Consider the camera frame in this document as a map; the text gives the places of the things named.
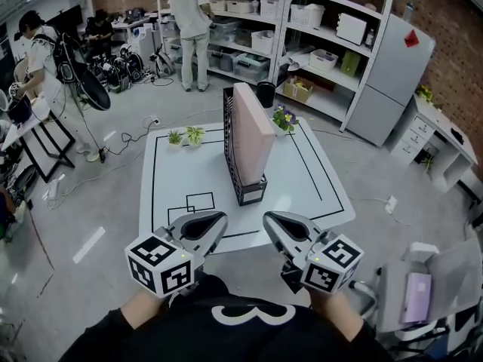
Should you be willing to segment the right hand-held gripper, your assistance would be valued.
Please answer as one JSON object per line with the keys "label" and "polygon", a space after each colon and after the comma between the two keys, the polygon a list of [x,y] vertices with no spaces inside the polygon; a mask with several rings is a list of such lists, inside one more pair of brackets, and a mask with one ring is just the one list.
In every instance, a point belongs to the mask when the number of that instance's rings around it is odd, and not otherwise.
{"label": "right hand-held gripper", "polygon": [[263,215],[263,228],[279,252],[294,256],[283,265],[281,277],[295,293],[302,287],[336,293],[354,275],[365,254],[345,235],[330,231],[320,235],[315,223],[300,214],[268,211]]}

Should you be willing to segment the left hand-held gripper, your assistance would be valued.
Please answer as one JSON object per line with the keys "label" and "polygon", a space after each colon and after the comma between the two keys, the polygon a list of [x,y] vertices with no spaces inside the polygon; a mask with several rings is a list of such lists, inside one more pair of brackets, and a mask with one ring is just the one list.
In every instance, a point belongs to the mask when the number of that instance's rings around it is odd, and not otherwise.
{"label": "left hand-held gripper", "polygon": [[125,248],[131,278],[158,298],[195,283],[195,267],[214,252],[228,227],[217,210],[181,216],[167,228],[138,237]]}

